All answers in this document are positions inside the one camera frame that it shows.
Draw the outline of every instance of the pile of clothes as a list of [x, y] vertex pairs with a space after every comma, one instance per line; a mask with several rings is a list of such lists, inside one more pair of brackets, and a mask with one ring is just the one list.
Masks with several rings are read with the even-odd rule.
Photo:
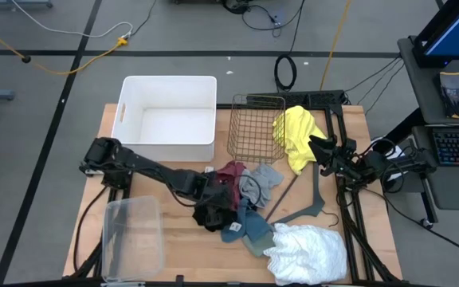
[[260, 164], [250, 171], [243, 163], [231, 161], [215, 172], [215, 182], [232, 187], [230, 210], [219, 210], [220, 224], [210, 226], [209, 208], [197, 206], [193, 217], [200, 226], [209, 231], [221, 230], [223, 242], [234, 242], [242, 238], [245, 245], [256, 256], [272, 247], [273, 228], [257, 213], [257, 208], [265, 208], [272, 198], [271, 190], [281, 184], [284, 176], [267, 164]]

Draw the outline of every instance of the concrete floor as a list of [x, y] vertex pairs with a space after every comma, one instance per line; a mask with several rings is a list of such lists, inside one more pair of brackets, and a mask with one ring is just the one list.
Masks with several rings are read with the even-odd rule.
[[[84, 30], [94, 4], [99, 4], [99, 0], [53, 2], [52, 9], [26, 8], [47, 26], [75, 31]], [[269, 7], [278, 18], [289, 19], [300, 0], [257, 3]], [[326, 52], [344, 3], [344, 0], [306, 1], [294, 50], [313, 52], [313, 56], [294, 59], [299, 69], [294, 90], [319, 88]], [[92, 32], [103, 32], [120, 21], [137, 26], [151, 4], [151, 0], [101, 1]], [[267, 26], [268, 20], [259, 12], [252, 11], [246, 17], [256, 26]], [[360, 53], [352, 54], [353, 57], [340, 54], [333, 59], [324, 89], [350, 88], [383, 67], [391, 59], [373, 58], [369, 53], [397, 53], [397, 39], [421, 31], [436, 12], [434, 0], [354, 0], [336, 50]], [[85, 53], [109, 49], [126, 29], [120, 27], [107, 37], [90, 39]], [[77, 166], [96, 135], [104, 104], [117, 102], [125, 77], [211, 75], [218, 79], [219, 103], [229, 103], [236, 93], [273, 92], [275, 57], [267, 57], [260, 51], [288, 50], [293, 32], [294, 25], [290, 25], [279, 38], [274, 38], [270, 32], [249, 29], [240, 16], [229, 14], [213, 3], [174, 5], [168, 0], [157, 0], [150, 21], [122, 50], [170, 53], [167, 57], [149, 57], [150, 53], [141, 53], [139, 57], [110, 56], [76, 75], [5, 283], [61, 277], [84, 187], [84, 176]], [[11, 7], [0, 9], [0, 36], [18, 49], [34, 53], [54, 50], [65, 55], [33, 57], [33, 61], [57, 70], [69, 69], [80, 43], [78, 36], [44, 31]], [[0, 261], [58, 101], [69, 90], [65, 84], [70, 85], [65, 77], [24, 65], [16, 57], [4, 56], [2, 50], [0, 46], [0, 88], [13, 89], [17, 97], [13, 101], [0, 101]], [[224, 53], [208, 57], [213, 51], [237, 52], [240, 57], [228, 59]], [[81, 64], [91, 57], [82, 57]], [[288, 67], [281, 68], [286, 82], [290, 77]], [[365, 108], [370, 107], [387, 79], [361, 103]], [[359, 101], [373, 84], [374, 81], [369, 81], [350, 92], [351, 101]], [[371, 135], [388, 132], [416, 107], [408, 76], [402, 70], [367, 115]], [[416, 188], [420, 188], [419, 182], [408, 178], [406, 189]], [[400, 194], [391, 200], [409, 215], [425, 216], [416, 194]], [[459, 211], [440, 210], [438, 216], [441, 222], [435, 230], [459, 241]], [[390, 221], [405, 279], [428, 285], [459, 286], [458, 249], [394, 212]]]

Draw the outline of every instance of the black cable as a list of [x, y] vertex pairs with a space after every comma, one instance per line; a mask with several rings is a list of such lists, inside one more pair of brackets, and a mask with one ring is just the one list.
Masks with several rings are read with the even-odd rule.
[[[259, 6], [259, 5], [249, 5], [248, 6], [248, 9], [246, 12], [250, 12], [252, 10], [252, 8], [260, 8], [261, 10], [263, 10], [266, 14], [267, 14], [267, 17], [269, 18], [270, 22], [272, 23], [273, 25], [273, 29], [272, 29], [272, 37], [279, 37], [282, 33], [282, 28], [276, 28], [277, 26], [277, 21], [276, 19], [270, 14], [270, 12], [264, 8], [263, 6]], [[244, 23], [251, 29], [254, 29], [252, 26], [250, 26], [249, 24], [247, 24], [247, 22], [245, 20], [243, 20]]]
[[[118, 190], [111, 188], [109, 190], [108, 202], [115, 201], [117, 193], [118, 193]], [[101, 276], [101, 274], [102, 274], [102, 258], [99, 256], [94, 263], [93, 276], [99, 277]]]
[[345, 92], [350, 92], [352, 89], [354, 88], [357, 88], [359, 87], [362, 83], [364, 83], [365, 81], [371, 79], [372, 77], [378, 75], [380, 72], [382, 72], [384, 69], [386, 69], [387, 67], [389, 67], [392, 63], [394, 63], [394, 61], [398, 60], [401, 56], [398, 55], [393, 61], [390, 61], [389, 64], [385, 65], [383, 68], [381, 68], [380, 70], [376, 71], [374, 74], [372, 74], [371, 76], [367, 77], [366, 79], [360, 81], [357, 85], [347, 89], [347, 90], [344, 90]]
[[[399, 191], [402, 190], [403, 185], [405, 184], [405, 177], [404, 177], [405, 176], [405, 172], [403, 171], [403, 169], [400, 168], [400, 166], [397, 163], [392, 162], [392, 161], [389, 161], [389, 162], [390, 162], [390, 165], [388, 165], [386, 167], [385, 171], [383, 171], [383, 174], [380, 177], [380, 184], [382, 185], [383, 192], [385, 192], [385, 193], [398, 193]], [[399, 185], [399, 187], [395, 191], [389, 191], [384, 186], [386, 173], [390, 170], [390, 167], [398, 168], [399, 172], [402, 174], [401, 175], [402, 182], [401, 182], [401, 184]]]
[[343, 102], [343, 104], [351, 105], [350, 96], [348, 96], [348, 93], [346, 91], [344, 92], [344, 102]]
[[372, 147], [374, 147], [377, 143], [381, 142], [381, 141], [385, 141], [387, 142], [388, 144], [390, 144], [390, 147], [392, 148], [392, 152], [394, 154], [394, 149], [396, 148], [396, 143], [393, 143], [392, 140], [389, 140], [389, 139], [386, 139], [386, 138], [381, 138], [381, 139], [378, 139], [376, 141], [374, 141], [373, 143], [370, 144], [369, 147], [367, 147], [362, 153], [360, 153], [359, 155], [360, 156], [363, 156], [365, 155]]
[[325, 215], [332, 215], [332, 216], [335, 216], [335, 219], [337, 219], [337, 221], [335, 223], [332, 223], [330, 226], [328, 226], [329, 228], [330, 227], [333, 227], [333, 226], [337, 226], [339, 224], [339, 216], [335, 213], [332, 213], [332, 212], [325, 212], [325, 210], [321, 210]]
[[295, 33], [293, 34], [293, 41], [292, 41], [292, 47], [290, 47], [290, 51], [288, 52], [288, 55], [292, 53], [293, 51], [293, 46], [295, 45], [295, 40], [296, 40], [296, 33], [299, 31], [299, 24], [300, 24], [300, 18], [302, 17], [302, 10], [304, 9], [304, 3], [306, 0], [302, 0], [302, 3], [300, 4], [299, 8], [299, 17], [296, 20], [296, 26], [295, 26]]
[[237, 175], [237, 176], [235, 176], [235, 180], [237, 178], [239, 178], [239, 177], [246, 177], [246, 178], [252, 179], [254, 181], [254, 183], [256, 183], [256, 186], [258, 187], [258, 198], [257, 198], [255, 203], [252, 203], [254, 206], [256, 206], [260, 202], [260, 199], [261, 199], [261, 187], [260, 187], [260, 184], [258, 183], [257, 180], [255, 180], [254, 177], [252, 177], [250, 175]]
[[364, 113], [364, 115], [366, 116], [367, 113], [370, 112], [370, 110], [375, 106], [375, 104], [380, 100], [380, 97], [382, 96], [382, 94], [386, 91], [387, 87], [389, 87], [389, 84], [391, 83], [392, 79], [394, 79], [394, 77], [396, 75], [398, 75], [399, 71], [401, 71], [403, 69], [403, 67], [405, 67], [405, 63], [403, 63], [403, 65], [396, 71], [394, 72], [394, 74], [390, 77], [389, 81], [387, 82], [386, 86], [383, 87], [382, 91], [380, 92], [379, 96], [377, 96], [376, 100], [373, 102], [373, 104], [370, 106], [370, 108]]
[[69, 277], [71, 278], [80, 278], [80, 277], [87, 277], [89, 274], [89, 271], [92, 269], [93, 264], [97, 258], [100, 258], [100, 255], [102, 254], [102, 241], [99, 241], [91, 254], [88, 256], [88, 258], [83, 262], [83, 264], [79, 267], [79, 269], [74, 272], [72, 275]]
[[[300, 24], [300, 19], [302, 18], [302, 10], [304, 9], [304, 3], [305, 3], [305, 0], [302, 0], [302, 3], [300, 4], [300, 8], [299, 8], [299, 13], [298, 13], [299, 17], [297, 18], [297, 21], [296, 21], [295, 33], [293, 34], [292, 46], [290, 47], [290, 50], [288, 51], [288, 53], [282, 54], [276, 59], [276, 64], [274, 65], [274, 81], [276, 82], [277, 92], [279, 92], [279, 90], [289, 92], [293, 88], [293, 85], [295, 85], [296, 65], [295, 65], [295, 61], [293, 61], [293, 59], [290, 57], [290, 54], [292, 53], [293, 47], [295, 46], [296, 35], [299, 30], [299, 24]], [[292, 81], [290, 82], [289, 85], [286, 85], [286, 86], [281, 83], [281, 80], [279, 79], [279, 74], [277, 72], [277, 70], [279, 69], [279, 63], [281, 62], [282, 59], [288, 60], [290, 67], [292, 68]]]
[[348, 208], [350, 205], [354, 204], [354, 200], [352, 199], [349, 203], [347, 203], [346, 206], [341, 206], [341, 201], [339, 200], [339, 194], [337, 194], [335, 196], [335, 203], [337, 203], [338, 206], [340, 207], [343, 207], [343, 208]]
[[380, 81], [381, 81], [381, 80], [382, 80], [382, 79], [383, 79], [392, 69], [394, 69], [394, 67], [395, 67], [400, 61], [401, 61], [401, 60], [396, 61], [396, 62], [394, 63], [394, 65], [393, 65], [392, 67], [390, 67], [390, 69], [388, 69], [388, 70], [387, 70], [387, 71], [386, 71], [386, 72], [385, 72], [385, 73], [375, 82], [375, 84], [374, 84], [369, 90], [367, 90], [367, 92], [364, 94], [363, 98], [360, 99], [360, 100], [357, 102], [357, 105], [359, 105], [360, 102], [362, 102], [364, 99], [366, 99], [367, 95], [369, 95], [370, 92], [373, 91], [373, 89], [379, 84], [379, 82], [380, 82]]
[[139, 27], [137, 27], [137, 29], [134, 32], [132, 32], [131, 36], [136, 35], [139, 32], [139, 29], [141, 29], [141, 27], [143, 27], [144, 24], [146, 24], [148, 22], [148, 20], [150, 20], [151, 11], [153, 10], [153, 7], [155, 6], [156, 2], [157, 2], [157, 0], [153, 1], [153, 4], [151, 4], [150, 9], [148, 10], [147, 18], [143, 21], [143, 23], [141, 23], [141, 25], [139, 25]]
[[96, 195], [96, 197], [88, 204], [88, 206], [86, 207], [86, 209], [84, 210], [83, 214], [81, 215], [81, 217], [79, 219], [79, 224], [77, 224], [76, 240], [75, 240], [74, 245], [73, 245], [73, 269], [75, 271], [79, 270], [79, 268], [77, 268], [77, 248], [79, 246], [80, 228], [83, 225], [84, 217], [86, 217], [86, 214], [88, 213], [89, 209], [100, 198], [100, 196], [102, 196], [104, 191], [106, 191], [107, 189], [108, 189], [107, 187], [104, 187], [102, 189], [102, 191], [100, 191], [99, 194]]
[[249, 28], [255, 29], [255, 30], [258, 30], [258, 31], [271, 31], [271, 30], [275, 30], [275, 29], [282, 29], [282, 28], [286, 27], [287, 25], [289, 25], [291, 22], [293, 22], [293, 20], [295, 20], [295, 18], [297, 17], [297, 15], [301, 13], [302, 8], [304, 7], [304, 1], [305, 1], [305, 0], [303, 0], [302, 3], [300, 4], [300, 8], [296, 11], [295, 15], [293, 15], [293, 17], [292, 17], [288, 22], [286, 22], [284, 25], [281, 25], [281, 26], [275, 26], [274, 28], [253, 27], [253, 26], [249, 25], [249, 23], [245, 20], [245, 17], [244, 17], [245, 13], [242, 14], [242, 21], [243, 21], [244, 24], [245, 24], [246, 26], [248, 26]]
[[[402, 156], [402, 155], [405, 153], [405, 151], [406, 151], [407, 149], [412, 149], [412, 146], [409, 145], [409, 146], [403, 148], [403, 149], [402, 149], [402, 152], [399, 153], [398, 157]], [[412, 153], [413, 153], [413, 151], [411, 151], [410, 154], [409, 154], [408, 156], [409, 156], [409, 157], [412, 157]]]
[[380, 193], [378, 193], [378, 192], [376, 192], [376, 191], [369, 190], [369, 189], [367, 189], [367, 188], [363, 188], [363, 189], [366, 190], [366, 191], [369, 191], [369, 192], [371, 192], [371, 193], [373, 193], [373, 194], [376, 194], [376, 195], [379, 196], [379, 197], [381, 197], [383, 200], [385, 200], [385, 201], [387, 202], [387, 204], [389, 204], [394, 210], [396, 210], [396, 212], [398, 212], [398, 214], [400, 214], [402, 217], [404, 217], [404, 218], [410, 220], [411, 222], [413, 222], [413, 223], [417, 224], [418, 226], [422, 227], [422, 229], [424, 229], [424, 230], [430, 232], [430, 233], [433, 234], [433, 235], [436, 235], [436, 236], [439, 237], [440, 239], [446, 240], [447, 242], [449, 242], [449, 243], [451, 243], [452, 245], [454, 245], [454, 246], [456, 246], [457, 248], [459, 248], [459, 244], [458, 244], [458, 243], [454, 242], [453, 240], [447, 238], [446, 236], [444, 236], [444, 235], [442, 235], [442, 234], [439, 234], [438, 232], [435, 232], [435, 231], [433, 231], [433, 230], [430, 230], [430, 229], [424, 227], [420, 222], [418, 222], [418, 221], [416, 221], [415, 219], [413, 219], [413, 218], [411, 218], [411, 217], [409, 217], [409, 216], [403, 214], [401, 211], [399, 211], [398, 208], [396, 208], [396, 206], [395, 206], [394, 204], [392, 204], [392, 202], [391, 202], [385, 195], [381, 195]]

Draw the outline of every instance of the gray cloth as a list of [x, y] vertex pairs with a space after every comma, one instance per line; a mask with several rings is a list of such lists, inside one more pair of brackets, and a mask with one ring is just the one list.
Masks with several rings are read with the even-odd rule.
[[264, 163], [261, 163], [254, 171], [245, 169], [242, 172], [242, 175], [251, 176], [260, 185], [261, 197], [258, 200], [260, 192], [254, 180], [247, 176], [241, 176], [240, 182], [238, 183], [240, 194], [248, 198], [251, 203], [257, 202], [256, 206], [260, 208], [265, 208], [267, 203], [272, 198], [270, 189], [276, 185], [279, 185], [284, 178], [281, 173], [275, 171], [272, 167]]
[[256, 257], [263, 256], [263, 251], [268, 248], [275, 247], [273, 241], [274, 233], [270, 230], [267, 234], [262, 236], [260, 239], [255, 242], [251, 242], [249, 236], [244, 236], [242, 241], [244, 242], [245, 247]]

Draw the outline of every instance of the blue cloth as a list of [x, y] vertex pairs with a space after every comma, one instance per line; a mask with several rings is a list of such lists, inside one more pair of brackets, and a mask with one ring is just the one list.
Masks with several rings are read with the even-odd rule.
[[221, 230], [221, 239], [225, 243], [234, 242], [247, 234], [251, 242], [265, 236], [271, 226], [256, 211], [248, 208], [249, 199], [244, 197], [238, 203], [237, 223], [241, 224], [240, 230], [231, 230], [231, 225], [224, 226]]
[[271, 230], [271, 226], [254, 210], [247, 210], [245, 214], [245, 234], [251, 242], [262, 238]]
[[223, 242], [230, 243], [244, 236], [245, 233], [245, 211], [249, 205], [249, 199], [243, 198], [238, 203], [237, 223], [241, 224], [239, 231], [230, 230], [231, 225], [224, 226], [221, 230], [221, 238]]

